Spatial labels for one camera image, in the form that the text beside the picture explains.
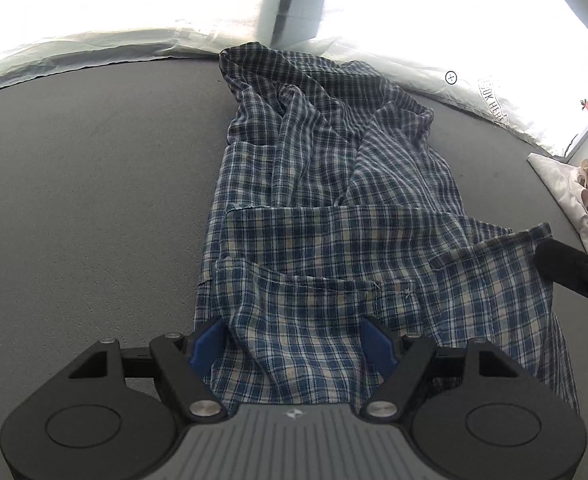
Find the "white fabric backdrop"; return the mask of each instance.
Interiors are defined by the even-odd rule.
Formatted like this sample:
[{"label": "white fabric backdrop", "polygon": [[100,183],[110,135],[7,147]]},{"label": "white fabric backdrop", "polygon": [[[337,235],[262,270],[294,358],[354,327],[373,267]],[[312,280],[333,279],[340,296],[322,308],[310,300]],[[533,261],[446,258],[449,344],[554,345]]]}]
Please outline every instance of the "white fabric backdrop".
[{"label": "white fabric backdrop", "polygon": [[[0,88],[84,66],[269,44],[277,6],[0,0]],[[288,47],[370,62],[404,88],[493,120],[552,155],[588,129],[580,102],[588,100],[588,29],[564,0],[325,0],[316,37]]]}]

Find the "metal screw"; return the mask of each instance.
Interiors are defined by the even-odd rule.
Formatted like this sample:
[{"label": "metal screw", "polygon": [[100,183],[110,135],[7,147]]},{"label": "metal screw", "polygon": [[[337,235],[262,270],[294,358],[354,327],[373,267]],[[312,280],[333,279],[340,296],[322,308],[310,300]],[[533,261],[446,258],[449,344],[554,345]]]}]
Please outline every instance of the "metal screw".
[{"label": "metal screw", "polygon": [[189,406],[189,411],[196,416],[218,415],[222,410],[220,404],[213,400],[197,400]]},{"label": "metal screw", "polygon": [[395,415],[397,411],[398,408],[394,402],[388,400],[375,400],[367,405],[367,414],[376,418],[387,418]]}]

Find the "black circular joint cover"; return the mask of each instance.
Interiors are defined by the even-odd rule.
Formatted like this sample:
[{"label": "black circular joint cover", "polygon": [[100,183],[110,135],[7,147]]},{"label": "black circular joint cover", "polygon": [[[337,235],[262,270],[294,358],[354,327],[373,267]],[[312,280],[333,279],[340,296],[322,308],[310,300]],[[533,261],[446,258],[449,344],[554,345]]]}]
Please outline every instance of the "black circular joint cover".
[{"label": "black circular joint cover", "polygon": [[122,387],[74,387],[34,394],[0,430],[0,449],[16,478],[140,478],[173,446],[173,415],[154,397]]},{"label": "black circular joint cover", "polygon": [[453,478],[558,479],[586,446],[583,421],[544,384],[506,378],[459,386],[418,409],[411,434],[424,457]]}]

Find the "plaid shirt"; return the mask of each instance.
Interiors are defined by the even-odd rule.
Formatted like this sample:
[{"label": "plaid shirt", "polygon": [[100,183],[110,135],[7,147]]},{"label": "plaid shirt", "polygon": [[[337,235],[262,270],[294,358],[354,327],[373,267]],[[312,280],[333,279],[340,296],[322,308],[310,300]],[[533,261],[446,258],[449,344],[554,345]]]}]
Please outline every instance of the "plaid shirt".
[{"label": "plaid shirt", "polygon": [[431,109],[363,62],[249,43],[224,50],[239,110],[209,215],[196,325],[231,338],[210,378],[237,402],[349,402],[381,381],[359,322],[442,346],[485,337],[578,411],[552,284],[549,226],[469,218],[427,145]]}]

